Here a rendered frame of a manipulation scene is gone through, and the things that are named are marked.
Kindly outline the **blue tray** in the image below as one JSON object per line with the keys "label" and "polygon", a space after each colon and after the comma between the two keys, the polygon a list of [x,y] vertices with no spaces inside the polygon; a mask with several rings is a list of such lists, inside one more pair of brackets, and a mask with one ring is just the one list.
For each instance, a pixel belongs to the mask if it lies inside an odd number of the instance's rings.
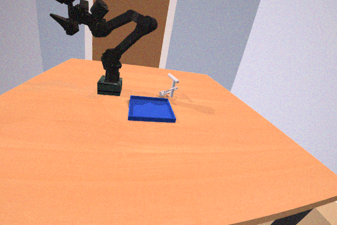
{"label": "blue tray", "polygon": [[128,121],[175,123],[176,117],[166,98],[131,95]]}

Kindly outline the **grey metal ring with square tab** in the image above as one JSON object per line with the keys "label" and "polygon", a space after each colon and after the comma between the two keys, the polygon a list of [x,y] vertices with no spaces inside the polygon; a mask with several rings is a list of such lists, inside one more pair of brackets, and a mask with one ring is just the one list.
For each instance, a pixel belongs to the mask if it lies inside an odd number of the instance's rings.
{"label": "grey metal ring with square tab", "polygon": [[167,91],[165,91],[165,90],[160,91],[159,94],[160,94],[160,96],[164,96],[164,95],[170,93],[170,91],[173,90],[173,89],[177,90],[178,87],[171,88],[171,89],[169,89],[169,90],[167,90]]}

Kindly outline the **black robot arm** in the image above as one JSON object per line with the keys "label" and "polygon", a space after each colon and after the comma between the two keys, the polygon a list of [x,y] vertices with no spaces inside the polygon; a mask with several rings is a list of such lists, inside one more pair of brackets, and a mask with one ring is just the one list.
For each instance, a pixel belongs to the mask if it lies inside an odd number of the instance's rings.
{"label": "black robot arm", "polygon": [[118,83],[120,78],[119,70],[122,63],[119,61],[122,54],[127,51],[142,36],[157,29],[157,20],[148,15],[143,16],[134,10],[129,9],[127,12],[106,21],[103,17],[108,13],[108,7],[102,0],[96,0],[89,10],[89,4],[86,0],[80,0],[79,14],[77,18],[89,19],[87,24],[94,37],[106,37],[114,29],[121,27],[131,21],[137,23],[136,28],[122,40],[116,48],[107,49],[101,56],[103,68],[105,70],[105,82]]}

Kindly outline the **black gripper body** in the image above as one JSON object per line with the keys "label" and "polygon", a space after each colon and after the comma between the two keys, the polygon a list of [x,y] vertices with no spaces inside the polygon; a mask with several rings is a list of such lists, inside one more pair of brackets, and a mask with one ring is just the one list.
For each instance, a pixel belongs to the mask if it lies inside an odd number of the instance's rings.
{"label": "black gripper body", "polygon": [[64,4],[68,5],[68,16],[72,18],[73,25],[66,30],[67,35],[74,35],[79,31],[80,24],[87,24],[89,19],[77,18],[80,10],[77,5],[73,6],[75,0],[66,0]]}

